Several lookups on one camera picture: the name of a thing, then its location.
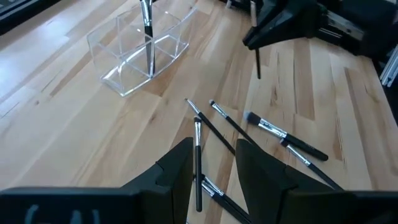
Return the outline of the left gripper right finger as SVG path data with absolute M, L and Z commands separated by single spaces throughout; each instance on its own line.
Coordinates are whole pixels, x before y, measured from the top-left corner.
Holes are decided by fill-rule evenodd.
M 235 159 L 252 224 L 398 224 L 398 191 L 335 190 L 245 139 Z

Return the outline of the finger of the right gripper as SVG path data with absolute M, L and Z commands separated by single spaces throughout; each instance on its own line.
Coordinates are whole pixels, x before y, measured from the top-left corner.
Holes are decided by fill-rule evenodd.
M 243 38 L 250 50 L 301 37 L 313 37 L 319 28 L 321 5 L 316 1 L 259 1 L 256 25 Z
M 256 9 L 259 11 L 264 5 L 264 0 L 219 0 L 226 4 L 227 8 L 239 9 L 241 11 L 250 13 L 251 1 L 256 3 Z

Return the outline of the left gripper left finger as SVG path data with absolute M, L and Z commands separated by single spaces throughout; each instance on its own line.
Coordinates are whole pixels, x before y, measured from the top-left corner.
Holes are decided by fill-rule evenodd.
M 193 138 L 121 187 L 14 187 L 0 191 L 0 224 L 186 224 Z

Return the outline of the thick grey-tipped makeup brush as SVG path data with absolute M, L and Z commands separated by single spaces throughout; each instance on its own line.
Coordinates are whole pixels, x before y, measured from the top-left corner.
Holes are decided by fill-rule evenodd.
M 278 128 L 277 126 L 258 116 L 256 113 L 253 113 L 252 111 L 245 111 L 243 117 L 249 124 L 258 126 L 273 134 L 274 136 L 286 140 L 288 143 L 291 143 L 293 146 L 298 147 L 303 152 L 306 152 L 307 154 L 317 158 L 318 160 L 328 160 L 328 156 L 325 153 L 307 144 L 303 140 L 289 134 L 288 132 Z

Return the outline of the large fluffy powder brush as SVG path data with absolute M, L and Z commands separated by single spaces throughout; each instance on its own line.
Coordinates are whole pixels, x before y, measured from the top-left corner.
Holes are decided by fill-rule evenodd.
M 153 77 L 155 71 L 155 55 L 152 28 L 152 0 L 140 0 L 140 5 L 145 33 L 147 69 L 149 72 L 149 76 Z

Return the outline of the thin brush with white print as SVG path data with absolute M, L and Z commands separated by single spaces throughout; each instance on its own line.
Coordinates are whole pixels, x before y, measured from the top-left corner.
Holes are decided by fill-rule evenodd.
M 199 118 L 209 127 L 213 134 L 224 144 L 224 146 L 235 155 L 236 151 L 234 147 L 223 137 L 223 135 L 215 128 L 215 126 L 210 122 L 210 120 L 198 109 L 198 107 L 189 100 L 185 98 L 185 101 L 191 106 L 192 110 L 198 115 Z

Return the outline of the silver aluminium bar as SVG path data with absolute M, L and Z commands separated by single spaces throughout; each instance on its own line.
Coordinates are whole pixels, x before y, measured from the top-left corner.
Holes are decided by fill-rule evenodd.
M 391 87 L 396 76 L 398 76 L 398 44 L 393 50 L 379 79 L 383 86 Z

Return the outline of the clear acrylic organizer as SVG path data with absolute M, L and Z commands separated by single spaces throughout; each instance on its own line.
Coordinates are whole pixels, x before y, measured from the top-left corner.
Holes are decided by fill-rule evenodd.
M 190 45 L 196 7 L 189 2 L 157 1 L 152 5 L 155 71 L 149 76 L 141 5 L 137 4 L 87 36 L 101 82 L 127 96 L 158 77 Z

